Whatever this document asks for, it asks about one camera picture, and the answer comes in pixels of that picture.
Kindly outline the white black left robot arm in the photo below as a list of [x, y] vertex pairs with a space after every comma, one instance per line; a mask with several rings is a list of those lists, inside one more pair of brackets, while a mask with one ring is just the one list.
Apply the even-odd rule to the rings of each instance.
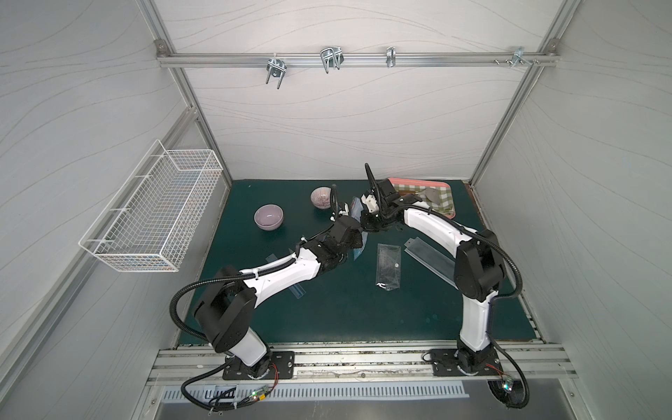
[[[215, 352], [229, 357], [220, 367], [182, 383], [180, 392], [189, 402], [209, 412], [235, 409], [235, 403], [225, 403], [219, 395], [205, 403], [187, 389], [232, 365], [237, 365], [244, 376], [253, 380], [268, 374], [275, 381], [279, 380], [280, 372], [271, 349], [250, 327], [255, 309], [282, 290], [344, 264], [350, 250], [364, 245], [364, 221], [369, 215], [375, 216], [378, 210], [377, 206], [368, 204], [362, 204], [360, 209], [346, 208], [339, 203], [336, 192], [331, 192], [330, 204], [334, 213], [332, 224], [315, 236], [302, 239], [288, 257], [254, 269], [226, 271], [217, 278], [191, 283], [173, 295], [169, 304], [173, 324], [181, 332], [206, 341]], [[199, 288], [204, 292], [194, 309], [198, 326], [192, 328], [180, 318], [177, 306], [188, 292]]]

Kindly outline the clear ruler set pouch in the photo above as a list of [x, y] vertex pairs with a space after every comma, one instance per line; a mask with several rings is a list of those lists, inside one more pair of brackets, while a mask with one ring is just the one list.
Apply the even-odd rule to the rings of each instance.
[[405, 252], [419, 262], [423, 267], [444, 280], [454, 289], [458, 289], [454, 282], [455, 261], [442, 254], [420, 238], [411, 238], [404, 244]]

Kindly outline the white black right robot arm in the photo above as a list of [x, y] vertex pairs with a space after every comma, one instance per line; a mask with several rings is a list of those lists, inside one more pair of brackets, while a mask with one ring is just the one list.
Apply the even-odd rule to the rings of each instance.
[[488, 229], [475, 231], [439, 213], [412, 195], [397, 192], [391, 181], [377, 180], [364, 164], [370, 191], [362, 196], [362, 223], [370, 232], [395, 223], [416, 229], [441, 245], [455, 258], [453, 281], [463, 296], [463, 317], [455, 359], [466, 376], [475, 376], [488, 358], [502, 353], [519, 379], [500, 373], [490, 386], [493, 396], [509, 409], [522, 410], [530, 402], [530, 385], [518, 363], [493, 336], [493, 310], [505, 299], [523, 291], [523, 276]]

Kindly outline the clear blue straight ruler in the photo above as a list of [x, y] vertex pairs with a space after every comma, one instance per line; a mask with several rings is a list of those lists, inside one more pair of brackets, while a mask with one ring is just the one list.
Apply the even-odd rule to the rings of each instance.
[[[268, 257], [266, 257], [266, 261], [267, 261], [269, 264], [270, 264], [270, 263], [274, 263], [274, 262], [276, 262], [277, 260], [278, 260], [278, 258], [276, 257], [275, 254], [271, 254], [271, 255], [269, 255]], [[304, 290], [304, 288], [302, 287], [302, 285], [301, 285], [300, 283], [297, 283], [297, 284], [295, 284], [295, 285], [292, 285], [292, 286], [288, 287], [288, 288], [287, 288], [287, 291], [291, 292], [292, 295], [293, 295], [296, 299], [302, 299], [302, 297], [304, 297], [304, 295], [306, 295], [306, 291]]]

